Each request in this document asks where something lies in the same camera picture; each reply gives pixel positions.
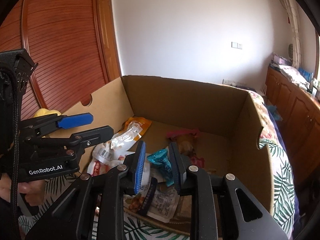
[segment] teal snack wrapper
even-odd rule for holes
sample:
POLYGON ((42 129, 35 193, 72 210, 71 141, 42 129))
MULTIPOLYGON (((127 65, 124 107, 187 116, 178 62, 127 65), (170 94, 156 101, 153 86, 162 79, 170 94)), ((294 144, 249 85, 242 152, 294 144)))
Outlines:
POLYGON ((167 187, 173 185, 172 168, 167 156, 167 149, 159 150, 147 157, 147 160, 159 169, 159 172, 166 180, 167 187))

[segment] wooden door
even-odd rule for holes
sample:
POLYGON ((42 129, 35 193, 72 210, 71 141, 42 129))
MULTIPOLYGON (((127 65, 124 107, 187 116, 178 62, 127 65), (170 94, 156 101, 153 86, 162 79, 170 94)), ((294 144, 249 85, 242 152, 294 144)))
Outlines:
POLYGON ((294 180, 302 183, 320 165, 320 116, 311 119, 310 133, 291 161, 294 180))
POLYGON ((271 102, 271 104, 276 104, 277 87, 278 87, 279 73, 275 70, 268 68, 268 75, 266 79, 267 92, 266 96, 271 102))
POLYGON ((109 80, 120 76, 111 0, 98 0, 101 39, 109 80))
POLYGON ((278 113, 280 114, 284 122, 286 122, 288 119, 287 110, 289 109, 289 100, 294 90, 294 86, 289 83, 289 81, 285 77, 280 77, 278 84, 276 106, 278 113))
POLYGON ((308 136, 313 112, 313 106, 308 102, 304 93, 298 90, 294 95, 290 116, 283 133, 289 158, 298 152, 308 136))

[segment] cardboard box flap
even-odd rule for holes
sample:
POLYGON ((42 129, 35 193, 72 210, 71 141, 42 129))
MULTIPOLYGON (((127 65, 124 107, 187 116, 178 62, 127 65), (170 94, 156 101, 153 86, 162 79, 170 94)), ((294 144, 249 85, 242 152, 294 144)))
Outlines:
POLYGON ((122 77, 136 116, 228 137, 248 92, 229 86, 151 76, 122 77))
POLYGON ((233 173, 272 214, 273 172, 268 147, 259 149, 262 129, 259 115, 248 94, 231 140, 233 153, 229 172, 233 173))
MULTIPOLYGON (((122 85, 121 78, 117 78, 102 88, 92 93, 92 102, 89 106, 83 106, 80 102, 64 112, 66 115, 91 113, 93 122, 68 130, 60 129, 52 133, 51 137, 67 138, 75 132, 85 131, 105 125, 109 125, 118 132, 123 123, 133 116, 128 97, 122 85)), ((91 158, 92 148, 87 148, 80 161, 80 171, 83 171, 91 158)))

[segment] curtain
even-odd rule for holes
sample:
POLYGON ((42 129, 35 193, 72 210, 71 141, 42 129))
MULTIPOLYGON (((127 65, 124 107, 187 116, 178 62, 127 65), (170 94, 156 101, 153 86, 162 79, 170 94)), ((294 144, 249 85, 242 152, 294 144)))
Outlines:
POLYGON ((299 68, 302 65, 301 45, 299 35, 299 14, 296 0, 282 0, 281 1, 288 13, 290 25, 293 33, 293 63, 294 68, 299 68))

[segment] ribbed blue pad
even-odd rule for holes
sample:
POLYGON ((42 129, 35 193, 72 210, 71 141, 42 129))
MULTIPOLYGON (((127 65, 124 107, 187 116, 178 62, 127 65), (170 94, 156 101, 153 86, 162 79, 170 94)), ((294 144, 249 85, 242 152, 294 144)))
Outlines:
POLYGON ((70 129, 78 126, 90 124, 93 121, 93 116, 90 113, 76 114, 63 117, 58 121, 58 127, 63 129, 70 129))
POLYGON ((141 186, 145 156, 146 156, 146 143, 143 142, 142 146, 141 146, 141 151, 140 151, 139 160, 138 160, 137 169, 136 169, 136 176, 135 176, 135 180, 134 180, 134 193, 135 194, 139 193, 139 189, 141 186))

